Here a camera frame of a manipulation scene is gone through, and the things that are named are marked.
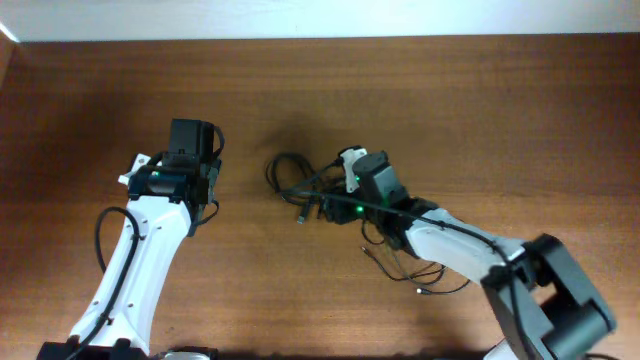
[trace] cable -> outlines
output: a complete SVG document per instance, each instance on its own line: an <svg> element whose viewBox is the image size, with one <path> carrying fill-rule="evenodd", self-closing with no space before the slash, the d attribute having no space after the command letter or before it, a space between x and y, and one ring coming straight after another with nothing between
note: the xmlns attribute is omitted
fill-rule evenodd
<svg viewBox="0 0 640 360"><path fill-rule="evenodd" d="M196 221L195 223L192 224L192 226L198 227L200 225L204 225L207 222L209 222L209 220L213 219L214 216L218 215L218 210L220 210L220 203L218 202L218 200L213 200L211 203L216 206L216 211L214 211L211 215L207 216L206 218L200 221Z"/></svg>
<svg viewBox="0 0 640 360"><path fill-rule="evenodd" d="M309 161L304 156L298 153L280 153L276 155L273 158L273 160L271 160L267 164L265 168L265 173L264 173L265 179L267 180L267 183L269 183L273 191L276 194L280 194L280 196L284 201L290 204L302 207L300 216L298 218L298 222L304 222L304 220L309 214L309 211L315 204L320 205L318 210L318 217L319 217L320 214L322 213L322 207L323 207L323 203L319 197L302 196L302 195L296 195L293 193L285 194L282 192L282 187L278 180L278 172L277 172L278 165L281 163L282 160L288 160L290 162L293 162L298 167L298 169L300 169L302 176L305 178L305 180L289 188L289 190L298 189L305 186L311 186L312 190L321 190L322 192L332 192L339 188L339 185L341 184L341 182L344 181L345 178L338 177L338 178L329 179L327 180L327 182L325 182L325 180L322 179L322 175L326 173L330 168L342 165L343 159L337 158L336 160L331 162L329 165L325 166L324 168L320 169L320 171L316 172L311 166L311 163L309 163Z"/></svg>
<svg viewBox="0 0 640 360"><path fill-rule="evenodd" d="M360 229L360 232L362 232L362 237L371 245L374 246L378 246L378 245L382 245L384 244L384 239L380 240L379 242L375 242L372 241L371 239L369 239L369 237L367 236L367 231L365 230L365 225L367 224L367 220L366 219L362 219L362 228Z"/></svg>
<svg viewBox="0 0 640 360"><path fill-rule="evenodd" d="M595 354L595 353L585 354L584 355L584 359L586 359L586 360L588 360L588 359L618 360L618 358L615 358L615 357L613 357L611 355Z"/></svg>
<svg viewBox="0 0 640 360"><path fill-rule="evenodd" d="M149 161L147 161L147 165L150 165L150 166L158 165L160 160L162 160L162 157L164 156L164 154L165 154L165 152L161 151L161 152L153 155L152 157L149 158Z"/></svg>
<svg viewBox="0 0 640 360"><path fill-rule="evenodd" d="M432 224L432 225L437 225L440 226L442 228L448 228L451 230L456 230L458 232L461 232L463 234L469 235L471 237L474 237L480 241L482 241L483 243L485 243L487 246L489 246L489 248L491 248L492 251L494 251L496 254L498 254L498 256L500 256L500 258L502 259L502 261L504 262L504 266L507 269L507 271L512 275L511 276L511 281L509 282L509 293L510 293L510 297L511 297L511 306L512 306L512 310L513 310L513 317L515 320L515 325L516 325L516 331L518 333L518 336L520 337L520 341L522 342L523 348L527 354L527 357L533 359L535 358L533 351L530 349L529 344L526 340L526 335L524 332L524 326L522 325L522 317L520 315L520 308L518 306L518 302L517 302L517 296L516 296L516 287L515 287L515 271L513 269L513 264L511 263L511 261L509 260L509 257L507 256L507 254L504 252L504 250L502 250L499 246L497 246L493 241L487 239L485 236L478 234L474 231L471 231L469 229L454 225L454 224L449 224L446 223L444 221L435 221L435 220L431 220L422 216L416 216L411 214L410 212L407 211L402 211L402 210L398 210L398 209L394 209L394 208L390 208L387 206L382 206L382 205L377 205L377 204L373 204L373 203L369 203L366 201L361 201L358 199L354 199L354 198L350 198L347 196L342 196L342 195L337 195L337 194L328 194L328 193L323 193L323 192L319 192L319 191L314 191L314 190L295 190L294 188L291 189L286 189L283 190L282 193L287 194L287 193L292 193L292 194L296 194L296 195L307 195L307 196L317 196L320 198L328 198L328 199L333 199L333 200L337 200L337 201L343 201L343 202L347 202L347 203L351 203L351 204L355 204L355 205L359 205L359 206L363 206L363 207L367 207L373 210L379 210L379 211L384 211L387 213L391 213L391 214L396 214L399 216L404 216L407 217L409 219L412 220L419 220L419 221L423 221L425 223L428 224Z"/></svg>
<svg viewBox="0 0 640 360"><path fill-rule="evenodd" d="M118 281L116 282L116 285L113 288L113 292L111 293L109 302L107 302L107 305L105 306L104 311L98 316L96 325L93 327L93 330L91 330L89 335L87 335L87 337L85 337L84 340L80 343L78 348L73 353L71 353L71 355L69 355L65 360L73 360L76 358L76 356L78 356L78 354L84 351L85 348L89 345L89 343L91 343L91 341L96 337L96 335L98 335L98 333L100 332L104 324L109 319L109 313L113 309L113 306L115 305L116 300L118 299L118 295L120 294L120 290L122 289L122 285L124 284L124 280L127 276L127 272L129 271L129 267L131 266L131 262L133 262L133 256L136 253L138 242L140 241L140 227L138 226L138 222L136 221L136 218L128 210L123 209L121 207L117 207L117 206L108 207L104 209L100 213L100 215L98 215L98 220L96 221L96 234L98 235L100 234L100 226L102 225L102 221L110 212L118 212L120 214L123 214L131 222L131 225L133 226L133 235L131 236L131 240L132 240L131 248L129 249L129 254L127 255L126 260L124 261L124 265L122 266L122 270L120 271L120 276L118 277Z"/></svg>
<svg viewBox="0 0 640 360"><path fill-rule="evenodd" d="M432 291L432 290L429 290L429 289L425 289L424 288L425 285L433 285L437 281L429 282L429 283L420 283L418 281L414 281L407 274L407 272L404 270L402 264L400 264L400 260L396 256L396 254L391 252L391 257L393 257L393 260L395 261L396 265L398 265L398 268L400 269L400 272L402 273L402 275L405 276L405 278L407 278L407 280L411 281L413 284L418 286L418 294L423 294L423 295L449 295L449 294L456 293L456 292L466 288L471 283L471 280L467 280L464 284L460 285L459 287L457 287L457 288L455 288L453 290L447 290L447 291ZM442 269L443 269L442 274L444 275L444 269L446 269L446 267L444 265L442 265Z"/></svg>
<svg viewBox="0 0 640 360"><path fill-rule="evenodd" d="M102 273L104 274L105 271L107 271L107 265L105 265L104 259L102 258L102 249L100 247L100 227L97 225L98 224L96 224L93 238L96 248L96 257L98 258L98 265L100 265L100 270L102 270Z"/></svg>
<svg viewBox="0 0 640 360"><path fill-rule="evenodd" d="M222 134L222 129L220 129L220 127L218 126L213 126L213 132L216 133L216 135L218 135L218 141L220 142L220 145L218 146L218 148L213 152L213 154L211 155L212 159L217 159L220 154L222 153L222 150L224 149L224 135Z"/></svg>
<svg viewBox="0 0 640 360"><path fill-rule="evenodd" d="M412 274L410 274L408 277L398 278L398 277L395 277L395 276L391 275L391 274L389 273L389 271L384 267L384 265L382 265L382 263L380 262L380 260L378 260L378 258L376 258L376 257L371 253L371 251L369 251L369 249L367 249L367 248L366 248L366 247L364 247L364 246L363 246L363 247L361 247L361 249L362 249L362 251L364 252L364 254L365 254L365 255L367 255L371 260L373 260L373 262L375 262L375 263L376 263L376 265L378 265L378 268L380 268L380 270L382 271L382 273L383 273L383 274L385 274L385 275L387 276L387 278L389 278L389 280L392 280L392 281L407 281L407 280L409 280L409 278L411 278L411 279L417 279L417 278L420 278L420 277L423 277L423 276L435 275L435 274L438 274L438 273L443 273L443 272L444 272L444 270L445 270L445 268L446 268L445 266L440 265L440 269L438 269L438 270L434 270L434 271L430 271L430 272L427 272L427 273L424 273L424 271L426 271L427 269L429 269L429 268L433 267L433 266L436 264L435 262L432 262L431 264L427 265L426 267L424 267L424 268L422 268L422 269L420 269L420 270L414 271L414 272L413 272Z"/></svg>

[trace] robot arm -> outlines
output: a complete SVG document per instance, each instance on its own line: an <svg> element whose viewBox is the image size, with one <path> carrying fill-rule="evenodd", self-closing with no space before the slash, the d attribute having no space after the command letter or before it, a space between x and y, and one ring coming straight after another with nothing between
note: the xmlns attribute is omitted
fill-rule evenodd
<svg viewBox="0 0 640 360"><path fill-rule="evenodd" d="M214 134L220 140L216 151ZM127 185L129 197L126 211L119 212L130 214L135 224L127 215L102 282L67 343L45 343L38 360L147 359L153 315L173 256L185 237L193 236L199 225L217 213L213 188L223 147L224 137L214 125L173 120L168 151L153 158L136 157L131 171L119 178ZM216 210L203 219L209 204ZM123 273L124 281L116 292ZM114 296L109 309L107 304ZM180 356L209 359L198 353Z"/></svg>
<svg viewBox="0 0 640 360"><path fill-rule="evenodd" d="M149 354L151 322L171 260L187 236L191 218L184 203L171 203L166 197L141 196L130 201L127 210L140 226L140 240L133 262L106 326L91 340L91 346L111 347L127 339L131 347ZM118 245L102 278L100 287L86 312L71 330L80 341L93 330L105 310L109 297L132 246L132 225L125 220Z"/></svg>
<svg viewBox="0 0 640 360"><path fill-rule="evenodd" d="M350 196L397 210L371 207L364 214L393 249L439 262L482 286L506 337L485 359L576 359L615 329L613 313L555 237L525 242L489 234L433 202L411 198L386 153L363 154L359 147L346 152L346 182L350 176L357 181L347 189ZM538 304L532 291L551 284L555 295Z"/></svg>

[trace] wooden table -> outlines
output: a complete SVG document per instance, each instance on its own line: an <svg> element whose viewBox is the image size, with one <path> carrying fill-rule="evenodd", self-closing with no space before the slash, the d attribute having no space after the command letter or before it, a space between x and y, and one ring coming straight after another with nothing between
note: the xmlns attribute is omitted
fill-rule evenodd
<svg viewBox="0 0 640 360"><path fill-rule="evenodd" d="M20 45L0 95L0 354L33 359L66 339L101 278L97 214L125 205L117 176L165 149L182 117L224 130L222 205L174 259L152 351L435 356L497 343L478 286L417 296L362 254L359 225L298 225L264 180L279 151L320 167L361 144L465 221L562 239L619 320L596 350L634 358L639 89L637 34ZM106 254L121 224L105 224Z"/></svg>

